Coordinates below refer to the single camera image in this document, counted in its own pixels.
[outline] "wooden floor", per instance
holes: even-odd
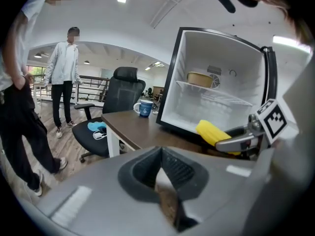
[[[48,130],[47,138],[48,143],[51,149],[51,152],[54,157],[66,157],[68,159],[67,167],[62,170],[60,173],[56,175],[50,174],[46,171],[40,163],[35,159],[32,154],[31,147],[26,139],[23,137],[23,142],[25,146],[25,150],[28,155],[29,162],[33,171],[41,170],[44,173],[44,184],[43,186],[43,196],[47,194],[47,192],[58,185],[59,182],[67,179],[67,177],[71,176],[72,174],[78,172],[79,170],[83,169],[84,167],[101,160],[102,158],[96,155],[86,157],[85,163],[80,163],[79,156],[81,154],[86,153],[87,151],[82,148],[82,146],[75,140],[71,128],[65,127],[65,118],[63,112],[63,104],[60,105],[61,107],[61,121],[63,125],[63,136],[58,139],[56,137],[56,126],[53,120],[53,108],[51,102],[43,102],[42,103],[42,110],[41,110],[41,120],[46,126]],[[101,108],[91,108],[91,116],[99,117],[102,113]],[[71,118],[75,123],[80,123],[86,120],[86,115],[84,110],[75,110],[73,105],[71,105]],[[7,161],[5,154],[1,153],[1,167],[4,171],[5,177],[10,184],[13,192],[16,196],[22,197],[31,201],[33,204],[36,204],[40,197],[37,197],[32,191],[30,191],[27,187],[27,184],[24,183],[19,177],[17,177],[12,170],[9,162]]]

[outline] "open refrigerator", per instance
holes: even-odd
[[[189,84],[189,72],[213,78],[209,88]],[[196,134],[204,119],[223,131],[244,126],[277,94],[277,62],[271,47],[253,45],[215,30],[180,28],[157,123]]]

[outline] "mug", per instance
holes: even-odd
[[[139,103],[133,105],[133,110],[140,114],[142,117],[148,117],[150,115],[153,102],[150,100],[140,100]]]

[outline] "beige bowl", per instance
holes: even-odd
[[[189,72],[187,75],[187,82],[197,86],[210,88],[213,78],[202,73]]]

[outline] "white sneaker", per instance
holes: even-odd
[[[70,121],[70,122],[66,123],[65,125],[66,125],[66,127],[73,128],[76,124],[73,121]]]
[[[39,188],[37,190],[33,190],[36,196],[41,196],[43,194],[43,189],[41,187],[41,183],[44,179],[44,174],[41,171],[37,171],[36,174],[39,176]]]
[[[61,138],[61,136],[63,136],[63,130],[61,127],[59,127],[59,128],[57,128],[56,137]]]
[[[60,158],[59,171],[63,170],[68,164],[68,160],[65,157]]]

